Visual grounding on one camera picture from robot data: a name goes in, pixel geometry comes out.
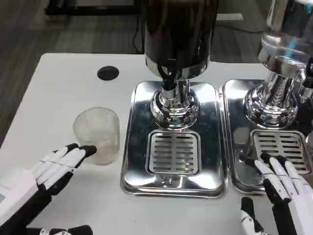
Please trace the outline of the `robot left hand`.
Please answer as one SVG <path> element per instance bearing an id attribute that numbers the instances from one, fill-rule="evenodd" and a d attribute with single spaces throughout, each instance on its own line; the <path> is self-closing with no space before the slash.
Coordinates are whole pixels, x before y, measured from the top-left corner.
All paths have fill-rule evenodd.
<path id="1" fill-rule="evenodd" d="M 89 225 L 31 228 L 29 224 L 69 183 L 82 162 L 94 155 L 94 145 L 71 143 L 48 153 L 30 169 L 16 168 L 0 180 L 0 233 L 2 235 L 91 235 Z"/>

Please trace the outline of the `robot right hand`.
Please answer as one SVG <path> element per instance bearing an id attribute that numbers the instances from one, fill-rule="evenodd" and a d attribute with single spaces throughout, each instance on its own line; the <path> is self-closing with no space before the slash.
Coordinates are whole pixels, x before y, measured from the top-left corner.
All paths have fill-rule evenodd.
<path id="1" fill-rule="evenodd" d="M 262 153 L 261 160 L 241 156 L 262 177 L 280 235 L 313 233 L 313 188 L 283 156 Z"/>

